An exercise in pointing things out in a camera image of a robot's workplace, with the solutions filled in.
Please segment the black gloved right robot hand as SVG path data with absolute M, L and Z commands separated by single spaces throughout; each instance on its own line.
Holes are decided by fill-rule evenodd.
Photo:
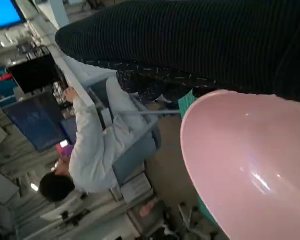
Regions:
M 130 0 L 55 41 L 144 101 L 228 90 L 300 102 L 300 0 Z

